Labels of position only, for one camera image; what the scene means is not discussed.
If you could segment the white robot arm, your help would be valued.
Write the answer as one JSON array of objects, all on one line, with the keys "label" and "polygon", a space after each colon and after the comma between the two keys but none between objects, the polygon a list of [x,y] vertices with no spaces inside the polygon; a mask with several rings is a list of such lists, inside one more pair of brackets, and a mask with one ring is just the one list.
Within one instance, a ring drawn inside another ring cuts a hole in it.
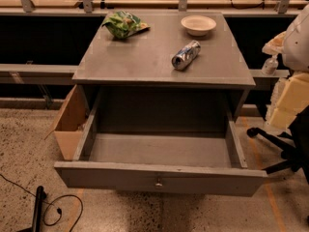
[{"label": "white robot arm", "polygon": [[280,54],[283,65],[292,72],[290,77],[276,82],[267,111],[270,125],[286,129],[296,114],[309,105],[309,5],[286,31],[266,43],[262,52]]}]

